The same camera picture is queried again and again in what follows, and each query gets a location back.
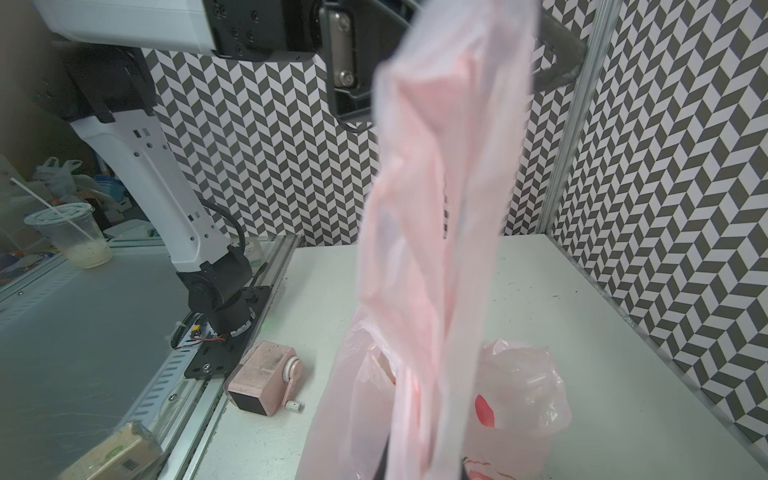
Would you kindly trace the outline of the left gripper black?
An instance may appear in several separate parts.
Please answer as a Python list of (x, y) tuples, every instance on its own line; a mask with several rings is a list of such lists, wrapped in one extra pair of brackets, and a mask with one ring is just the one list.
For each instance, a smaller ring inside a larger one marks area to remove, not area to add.
[(374, 73), (390, 58), (420, 10), (418, 1), (323, 1), (318, 10), (331, 114), (342, 123), (371, 120)]

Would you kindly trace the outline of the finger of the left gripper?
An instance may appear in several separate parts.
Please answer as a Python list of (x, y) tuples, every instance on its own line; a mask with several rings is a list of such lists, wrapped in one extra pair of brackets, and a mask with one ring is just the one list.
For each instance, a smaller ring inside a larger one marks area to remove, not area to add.
[(587, 43), (545, 10), (539, 17), (538, 40), (552, 50), (554, 62), (533, 75), (533, 91), (549, 92), (575, 82), (586, 60)]

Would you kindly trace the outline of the pink plastic bag fruit print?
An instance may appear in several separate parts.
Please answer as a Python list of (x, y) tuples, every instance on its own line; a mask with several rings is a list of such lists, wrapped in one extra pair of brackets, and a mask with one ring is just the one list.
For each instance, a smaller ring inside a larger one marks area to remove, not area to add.
[(550, 351), (483, 337), (539, 11), (429, 1), (378, 67), (358, 307), (298, 478), (531, 479), (569, 425)]

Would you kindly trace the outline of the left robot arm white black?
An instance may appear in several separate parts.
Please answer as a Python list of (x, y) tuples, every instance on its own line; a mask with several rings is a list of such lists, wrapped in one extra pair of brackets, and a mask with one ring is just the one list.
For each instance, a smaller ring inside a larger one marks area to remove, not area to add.
[(155, 84), (143, 50), (329, 67), (332, 115), (358, 132), (371, 113), (375, 67), (390, 57), (418, 1), (39, 1), (53, 34), (54, 87), (45, 109), (68, 122), (126, 185), (158, 230), (188, 292), (213, 330), (198, 338), (189, 379), (228, 376), (255, 335), (269, 289), (259, 287), (243, 241), (215, 226), (154, 115)]

